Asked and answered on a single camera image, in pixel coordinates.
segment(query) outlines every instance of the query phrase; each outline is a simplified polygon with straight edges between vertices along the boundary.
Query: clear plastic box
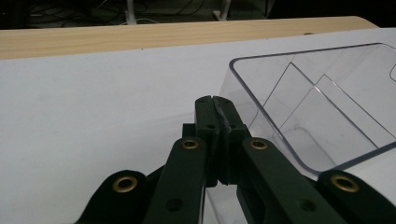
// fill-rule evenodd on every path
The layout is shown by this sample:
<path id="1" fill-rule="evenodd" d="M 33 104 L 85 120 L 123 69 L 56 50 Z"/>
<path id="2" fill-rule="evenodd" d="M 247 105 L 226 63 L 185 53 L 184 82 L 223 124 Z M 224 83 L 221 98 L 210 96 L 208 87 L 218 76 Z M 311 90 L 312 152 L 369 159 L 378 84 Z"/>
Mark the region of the clear plastic box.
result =
<path id="1" fill-rule="evenodd" d="M 384 44 L 238 58 L 220 95 L 253 136 L 315 177 L 395 148 L 395 64 Z"/>

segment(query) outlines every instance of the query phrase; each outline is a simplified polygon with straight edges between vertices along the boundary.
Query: tabletop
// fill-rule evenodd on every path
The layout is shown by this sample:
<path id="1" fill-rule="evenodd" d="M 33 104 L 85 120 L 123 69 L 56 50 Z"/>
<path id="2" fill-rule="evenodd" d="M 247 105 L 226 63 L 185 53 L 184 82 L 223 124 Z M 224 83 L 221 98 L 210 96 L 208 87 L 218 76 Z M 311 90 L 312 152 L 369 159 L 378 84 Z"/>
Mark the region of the tabletop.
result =
<path id="1" fill-rule="evenodd" d="M 0 31 L 0 59 L 148 49 L 372 29 L 359 17 L 207 21 Z"/>

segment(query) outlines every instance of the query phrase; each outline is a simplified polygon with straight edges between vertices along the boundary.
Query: clear bin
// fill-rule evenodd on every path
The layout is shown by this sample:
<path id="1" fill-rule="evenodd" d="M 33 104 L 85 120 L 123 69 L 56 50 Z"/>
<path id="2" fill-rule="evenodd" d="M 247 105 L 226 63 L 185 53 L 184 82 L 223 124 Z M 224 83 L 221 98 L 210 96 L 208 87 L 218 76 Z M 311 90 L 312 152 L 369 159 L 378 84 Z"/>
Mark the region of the clear bin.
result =
<path id="1" fill-rule="evenodd" d="M 220 96 L 304 174 L 396 146 L 396 51 L 383 44 L 238 58 Z"/>

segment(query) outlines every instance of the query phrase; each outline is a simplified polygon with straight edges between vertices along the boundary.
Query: brass screw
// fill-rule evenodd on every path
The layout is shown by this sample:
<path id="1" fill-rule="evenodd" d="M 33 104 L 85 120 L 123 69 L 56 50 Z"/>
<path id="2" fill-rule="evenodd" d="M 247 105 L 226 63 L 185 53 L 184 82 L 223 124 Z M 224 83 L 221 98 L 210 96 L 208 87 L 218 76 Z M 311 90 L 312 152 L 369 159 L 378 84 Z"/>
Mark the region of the brass screw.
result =
<path id="1" fill-rule="evenodd" d="M 331 181 L 337 188 L 346 192 L 355 193 L 360 189 L 355 181 L 344 175 L 333 175 Z"/>
<path id="2" fill-rule="evenodd" d="M 188 140 L 183 141 L 183 143 L 181 145 L 186 149 L 195 149 L 195 148 L 198 148 L 199 143 L 195 140 L 188 139 Z"/>
<path id="3" fill-rule="evenodd" d="M 253 147 L 253 148 L 259 149 L 259 150 L 268 148 L 267 143 L 265 143 L 261 139 L 253 139 L 253 140 L 251 140 L 250 146 Z"/>
<path id="4" fill-rule="evenodd" d="M 126 193 L 133 190 L 137 185 L 137 179 L 131 175 L 122 176 L 113 183 L 113 189 L 117 193 Z"/>

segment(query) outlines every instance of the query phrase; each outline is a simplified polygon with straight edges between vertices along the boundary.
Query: gold grommet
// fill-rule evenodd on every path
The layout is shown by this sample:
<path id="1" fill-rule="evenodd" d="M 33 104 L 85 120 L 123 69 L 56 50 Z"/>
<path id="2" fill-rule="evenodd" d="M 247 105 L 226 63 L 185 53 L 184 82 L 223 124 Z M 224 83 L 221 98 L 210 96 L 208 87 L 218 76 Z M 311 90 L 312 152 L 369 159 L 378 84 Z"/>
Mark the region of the gold grommet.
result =
<path id="1" fill-rule="evenodd" d="M 195 149 L 195 148 L 198 148 L 199 143 L 195 140 L 188 139 L 188 140 L 183 141 L 183 143 L 181 143 L 181 145 L 186 149 Z"/>
<path id="2" fill-rule="evenodd" d="M 126 193 L 133 190 L 137 185 L 137 179 L 131 175 L 122 176 L 113 183 L 113 189 L 117 193 Z"/>
<path id="3" fill-rule="evenodd" d="M 360 189 L 355 181 L 344 175 L 333 175 L 331 181 L 337 188 L 346 192 L 355 193 Z"/>
<path id="4" fill-rule="evenodd" d="M 253 139 L 250 142 L 250 146 L 256 149 L 266 149 L 268 145 L 266 142 L 262 141 L 261 139 Z"/>

